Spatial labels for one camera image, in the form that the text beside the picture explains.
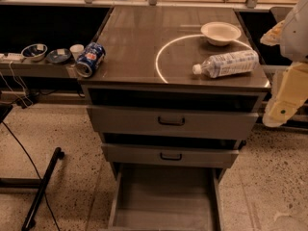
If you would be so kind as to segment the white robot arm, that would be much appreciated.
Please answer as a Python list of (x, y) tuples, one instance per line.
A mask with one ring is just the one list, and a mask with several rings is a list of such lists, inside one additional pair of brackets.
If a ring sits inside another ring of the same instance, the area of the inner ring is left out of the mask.
[(299, 0), (284, 20), (262, 35), (260, 42), (280, 47), (292, 64), (272, 79), (263, 123), (268, 127), (285, 124), (308, 100), (308, 0)]

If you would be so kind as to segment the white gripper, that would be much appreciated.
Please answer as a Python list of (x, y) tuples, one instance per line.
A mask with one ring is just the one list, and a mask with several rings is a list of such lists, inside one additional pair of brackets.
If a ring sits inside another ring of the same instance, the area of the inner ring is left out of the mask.
[[(267, 46), (280, 43), (284, 20), (278, 22), (260, 38)], [(271, 99), (269, 100), (263, 123), (267, 127), (285, 124), (308, 100), (308, 64), (292, 63), (285, 70), (277, 70), (272, 78)]]

